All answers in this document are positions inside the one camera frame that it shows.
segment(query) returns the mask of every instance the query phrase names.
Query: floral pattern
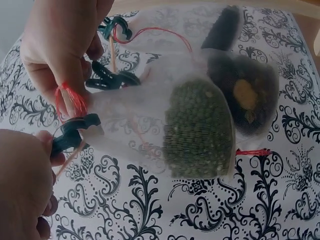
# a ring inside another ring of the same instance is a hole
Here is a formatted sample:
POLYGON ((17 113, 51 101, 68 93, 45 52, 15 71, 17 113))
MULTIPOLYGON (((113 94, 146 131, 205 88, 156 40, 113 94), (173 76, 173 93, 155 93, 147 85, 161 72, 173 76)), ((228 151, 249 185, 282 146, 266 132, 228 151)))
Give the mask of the floral pattern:
MULTIPOLYGON (((243 10, 244 25, 233 52, 274 63, 279 72, 279 104, 263 143, 272 154, 238 157, 233 179, 226 182, 170 179, 89 147, 55 186, 59 209, 48 218, 52 239, 320 240, 319 75, 290 13, 243 10)), ((212 14, 203 7, 192 12, 200 17, 212 14)), ((184 21, 190 35, 208 27, 195 18, 184 21)), ((154 15, 154 24, 160 22, 178 26, 175 12, 168 8, 154 15)), ((20 42, 0 65, 0 127, 53 133, 59 127, 56 110, 28 78, 20 42)), ((99 61, 109 67, 109 45, 102 43, 105 54, 99 61)), ((160 57, 119 45, 115 55, 119 71, 137 76, 160 57)), ((136 117, 143 133, 158 134, 158 119, 136 117)), ((110 129, 133 130, 126 120, 108 124, 110 129)), ((135 142, 131 147, 143 152, 135 142)))

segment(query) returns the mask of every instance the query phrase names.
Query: white mesh fabric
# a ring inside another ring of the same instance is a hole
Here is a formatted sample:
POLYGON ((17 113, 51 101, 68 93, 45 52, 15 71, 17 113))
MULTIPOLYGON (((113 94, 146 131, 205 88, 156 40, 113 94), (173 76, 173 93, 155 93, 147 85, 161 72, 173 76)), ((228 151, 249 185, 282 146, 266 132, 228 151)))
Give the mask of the white mesh fabric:
POLYGON ((89 111, 99 115, 105 140, 84 139, 172 178, 227 175, 234 168, 235 130, 220 89, 190 55, 161 57, 148 71, 141 86, 92 96, 89 111))

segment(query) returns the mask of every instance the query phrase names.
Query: clothespin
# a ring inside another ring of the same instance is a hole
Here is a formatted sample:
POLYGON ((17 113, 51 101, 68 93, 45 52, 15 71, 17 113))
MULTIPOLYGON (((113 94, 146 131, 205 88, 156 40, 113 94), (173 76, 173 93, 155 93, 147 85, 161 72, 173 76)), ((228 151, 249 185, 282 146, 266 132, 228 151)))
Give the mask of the clothespin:
POLYGON ((101 121, 95 113, 88 114, 84 117, 74 117, 66 121, 61 126, 62 135, 53 139, 51 157, 69 149, 78 148, 82 138, 78 130, 87 130, 90 126, 99 126, 101 121))
POLYGON ((129 29, 127 21, 120 16, 114 16, 113 19, 106 17, 103 22, 105 23, 105 26, 100 25, 98 27, 98 31, 102 33, 103 38, 107 41, 109 41, 111 32, 116 25, 120 25, 122 27, 122 34, 126 36, 127 40, 130 40, 133 35, 132 31, 129 29))
POLYGON ((138 86, 140 80, 136 75, 128 71, 120 71, 119 73, 112 73, 97 61, 92 62, 92 70, 98 75, 99 79, 90 78, 85 81, 88 88, 99 90, 116 90, 120 87, 138 86))

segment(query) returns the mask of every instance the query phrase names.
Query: red string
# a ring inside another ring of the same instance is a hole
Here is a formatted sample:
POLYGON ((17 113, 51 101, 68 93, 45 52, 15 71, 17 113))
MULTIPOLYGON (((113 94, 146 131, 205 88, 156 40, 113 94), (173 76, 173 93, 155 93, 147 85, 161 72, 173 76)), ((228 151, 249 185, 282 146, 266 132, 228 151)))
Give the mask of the red string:
POLYGON ((118 39, 117 37, 117 25, 116 24, 113 28, 113 37, 114 37, 114 40, 119 43, 119 44, 128 44, 128 43, 131 43, 137 36, 139 36, 140 34, 142 34, 143 32, 145 31, 148 31, 148 30, 160 30, 160 31, 164 31, 164 32, 167 32, 167 33, 171 33, 171 34, 174 34, 176 35, 178 38, 180 38, 183 43, 185 44, 185 46, 188 48, 188 51, 190 53, 192 53, 192 47, 189 43, 189 41, 182 35, 180 35, 179 33, 176 33, 174 31, 171 31, 171 30, 168 30, 168 29, 165 29, 165 28, 161 28, 161 27, 146 27, 146 28, 143 28, 143 29, 140 29, 135 35, 134 37, 132 37, 130 40, 127 40, 127 41, 121 41, 118 39))
POLYGON ((260 149, 260 150, 253 150, 253 151, 241 151, 238 149, 235 155, 246 155, 246 156, 269 156, 272 152, 269 149, 260 149))
POLYGON ((58 86, 55 90, 55 108, 56 108, 56 114, 58 115, 59 120, 64 123, 64 121, 61 118, 61 111, 59 107, 59 93, 61 90, 65 90, 70 98, 70 101, 74 105, 74 114, 73 117, 84 117, 87 115, 87 105, 84 100, 84 98, 77 94, 75 91, 73 91, 66 82, 64 82, 61 86, 58 86))

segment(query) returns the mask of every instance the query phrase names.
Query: red yarn tie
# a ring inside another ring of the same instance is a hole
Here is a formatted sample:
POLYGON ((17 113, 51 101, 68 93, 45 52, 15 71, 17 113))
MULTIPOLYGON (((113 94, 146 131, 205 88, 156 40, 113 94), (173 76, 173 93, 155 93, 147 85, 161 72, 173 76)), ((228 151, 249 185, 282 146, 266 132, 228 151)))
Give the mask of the red yarn tie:
POLYGON ((65 90, 70 98, 70 101, 73 103, 74 106, 74 113, 75 116, 73 117, 84 117, 85 115, 87 115, 87 105, 86 102, 84 100, 84 98, 77 94, 75 91, 73 91, 69 85, 64 82, 61 86, 58 86, 55 90, 55 108, 56 108, 56 114, 58 115, 59 120, 63 123, 64 121, 61 118, 61 111, 59 108, 59 93, 61 92, 61 90, 65 90))

